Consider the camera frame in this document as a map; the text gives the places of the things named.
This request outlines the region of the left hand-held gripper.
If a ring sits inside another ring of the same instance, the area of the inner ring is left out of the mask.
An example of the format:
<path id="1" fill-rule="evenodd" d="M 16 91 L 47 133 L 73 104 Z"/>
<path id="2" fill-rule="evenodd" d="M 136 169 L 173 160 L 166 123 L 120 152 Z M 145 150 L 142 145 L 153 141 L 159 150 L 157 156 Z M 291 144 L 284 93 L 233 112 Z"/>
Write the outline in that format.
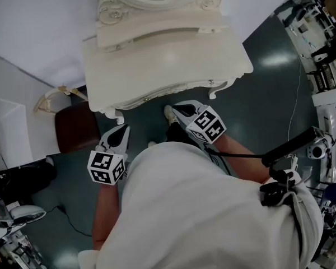
<path id="1" fill-rule="evenodd" d="M 93 182 L 115 185 L 126 171 L 130 126 L 122 124 L 105 132 L 91 151 L 87 170 Z"/>

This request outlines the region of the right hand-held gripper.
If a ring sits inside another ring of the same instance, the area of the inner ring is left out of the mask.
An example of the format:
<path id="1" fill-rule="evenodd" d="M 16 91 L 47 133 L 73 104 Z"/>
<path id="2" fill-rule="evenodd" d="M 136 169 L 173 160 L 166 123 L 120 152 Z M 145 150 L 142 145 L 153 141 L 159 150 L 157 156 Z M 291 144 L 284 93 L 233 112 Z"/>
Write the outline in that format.
<path id="1" fill-rule="evenodd" d="M 174 104 L 172 111 L 188 133 L 207 144 L 213 144 L 226 132 L 226 126 L 213 108 L 197 100 Z"/>

